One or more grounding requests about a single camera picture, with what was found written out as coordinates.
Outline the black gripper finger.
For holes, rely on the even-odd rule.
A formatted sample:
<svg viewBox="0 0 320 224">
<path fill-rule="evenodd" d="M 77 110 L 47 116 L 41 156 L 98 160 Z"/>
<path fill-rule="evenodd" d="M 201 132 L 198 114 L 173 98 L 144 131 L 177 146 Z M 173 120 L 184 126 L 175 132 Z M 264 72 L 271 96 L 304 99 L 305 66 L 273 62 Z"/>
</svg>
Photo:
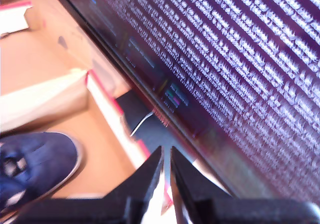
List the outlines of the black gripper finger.
<svg viewBox="0 0 320 224">
<path fill-rule="evenodd" d="M 157 149 L 125 181 L 104 198 L 105 224 L 141 224 L 163 171 L 163 149 Z"/>
<path fill-rule="evenodd" d="M 215 201 L 231 196 L 214 184 L 176 148 L 170 151 L 170 184 L 178 224 L 222 224 Z"/>
</svg>

